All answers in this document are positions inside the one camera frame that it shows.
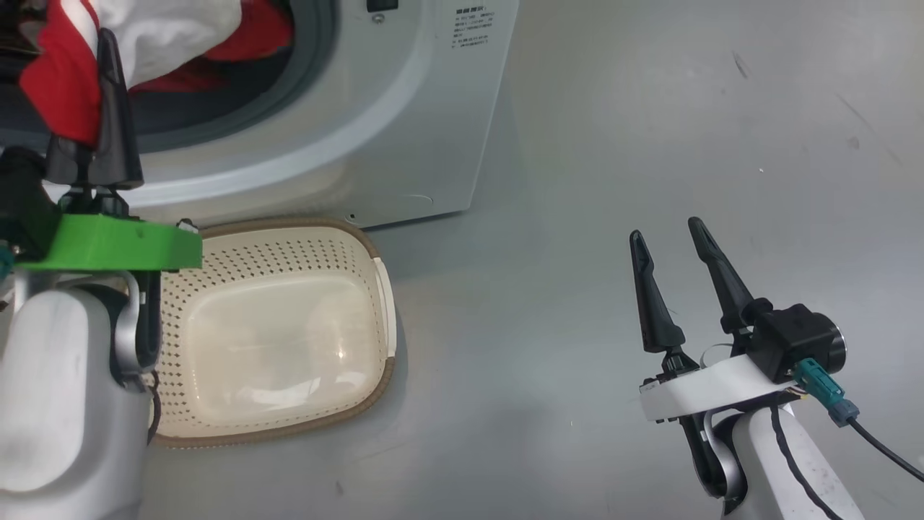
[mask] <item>sticker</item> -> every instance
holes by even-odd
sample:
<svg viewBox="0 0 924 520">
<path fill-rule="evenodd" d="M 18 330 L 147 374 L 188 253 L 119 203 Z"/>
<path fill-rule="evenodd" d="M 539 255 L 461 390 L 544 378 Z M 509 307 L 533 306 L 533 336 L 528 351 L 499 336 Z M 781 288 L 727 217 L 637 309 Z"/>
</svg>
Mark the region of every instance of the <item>sticker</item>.
<svg viewBox="0 0 924 520">
<path fill-rule="evenodd" d="M 453 48 L 477 47 L 490 40 L 496 12 L 490 7 L 474 6 L 456 9 L 453 28 Z"/>
</svg>

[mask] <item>connector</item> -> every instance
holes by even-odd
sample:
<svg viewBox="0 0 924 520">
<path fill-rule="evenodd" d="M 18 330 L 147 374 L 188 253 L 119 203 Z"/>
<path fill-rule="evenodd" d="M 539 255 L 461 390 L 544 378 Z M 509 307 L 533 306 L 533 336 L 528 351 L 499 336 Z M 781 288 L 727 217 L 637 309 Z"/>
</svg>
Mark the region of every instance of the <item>connector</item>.
<svg viewBox="0 0 924 520">
<path fill-rule="evenodd" d="M 857 406 L 845 399 L 844 389 L 814 359 L 798 362 L 793 370 L 793 380 L 828 410 L 828 415 L 838 427 L 847 426 L 848 419 L 860 415 Z"/>
</svg>

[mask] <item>laundry basket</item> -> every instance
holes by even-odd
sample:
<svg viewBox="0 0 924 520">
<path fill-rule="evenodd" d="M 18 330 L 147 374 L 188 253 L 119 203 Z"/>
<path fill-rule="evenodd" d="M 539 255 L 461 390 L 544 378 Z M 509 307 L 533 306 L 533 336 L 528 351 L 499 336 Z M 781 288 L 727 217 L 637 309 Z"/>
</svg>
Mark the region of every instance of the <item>laundry basket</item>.
<svg viewBox="0 0 924 520">
<path fill-rule="evenodd" d="M 285 218 L 202 236 L 202 269 L 163 280 L 158 444 L 294 435 L 382 396 L 395 366 L 395 303 L 362 231 Z"/>
</svg>

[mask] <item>green 3d-printed part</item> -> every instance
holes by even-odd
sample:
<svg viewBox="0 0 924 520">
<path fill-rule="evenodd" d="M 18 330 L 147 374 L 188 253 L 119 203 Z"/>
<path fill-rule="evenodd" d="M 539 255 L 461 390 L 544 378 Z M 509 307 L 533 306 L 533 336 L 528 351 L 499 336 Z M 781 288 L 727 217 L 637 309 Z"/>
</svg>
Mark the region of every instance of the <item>green 3d-printed part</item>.
<svg viewBox="0 0 924 520">
<path fill-rule="evenodd" d="M 64 215 L 34 271 L 168 271 L 202 267 L 202 237 L 173 226 L 104 215 Z"/>
</svg>

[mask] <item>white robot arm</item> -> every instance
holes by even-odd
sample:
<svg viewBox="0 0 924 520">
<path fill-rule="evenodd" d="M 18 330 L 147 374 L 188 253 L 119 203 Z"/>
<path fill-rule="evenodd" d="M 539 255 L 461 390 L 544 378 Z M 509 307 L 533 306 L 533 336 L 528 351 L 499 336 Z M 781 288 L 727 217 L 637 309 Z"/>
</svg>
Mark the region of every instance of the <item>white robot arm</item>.
<svg viewBox="0 0 924 520">
<path fill-rule="evenodd" d="M 158 416 L 161 272 L 201 267 L 194 228 L 132 218 L 117 193 L 144 179 L 108 30 L 97 58 L 98 149 L 53 136 L 45 158 L 17 147 L 0 155 L 0 281 L 17 266 L 0 360 L 3 520 L 137 517 Z M 43 181 L 71 189 L 54 204 Z"/>
<path fill-rule="evenodd" d="M 663 353 L 662 373 L 640 387 L 650 421 L 683 428 L 705 491 L 723 502 L 722 517 L 740 520 L 862 519 L 841 480 L 792 414 L 790 402 L 812 395 L 840 426 L 851 426 L 924 481 L 924 473 L 875 441 L 857 423 L 858 409 L 828 376 L 846 360 L 841 331 L 805 305 L 774 310 L 754 299 L 698 218 L 688 222 L 734 338 L 732 355 L 700 366 L 682 350 L 654 281 L 654 263 L 638 231 L 629 237 L 646 352 Z"/>
</svg>

